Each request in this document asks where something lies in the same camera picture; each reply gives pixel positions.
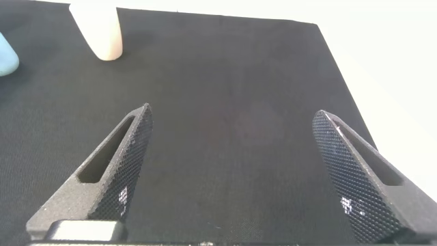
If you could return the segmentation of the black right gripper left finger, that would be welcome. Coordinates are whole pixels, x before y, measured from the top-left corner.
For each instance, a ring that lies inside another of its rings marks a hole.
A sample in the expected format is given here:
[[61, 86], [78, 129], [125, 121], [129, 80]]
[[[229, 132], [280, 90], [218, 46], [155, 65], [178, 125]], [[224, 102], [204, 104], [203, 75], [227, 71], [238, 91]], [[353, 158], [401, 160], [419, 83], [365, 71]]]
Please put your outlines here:
[[149, 104], [128, 113], [28, 220], [30, 238], [44, 238], [60, 220], [124, 222], [152, 131]]

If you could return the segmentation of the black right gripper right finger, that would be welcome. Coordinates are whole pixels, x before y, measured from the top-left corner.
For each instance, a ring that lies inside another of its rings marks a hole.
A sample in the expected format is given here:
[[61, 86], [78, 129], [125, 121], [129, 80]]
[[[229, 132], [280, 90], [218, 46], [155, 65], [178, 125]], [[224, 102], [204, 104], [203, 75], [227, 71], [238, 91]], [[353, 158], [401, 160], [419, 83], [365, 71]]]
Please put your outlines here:
[[435, 243], [436, 202], [342, 119], [315, 113], [312, 131], [359, 243]]

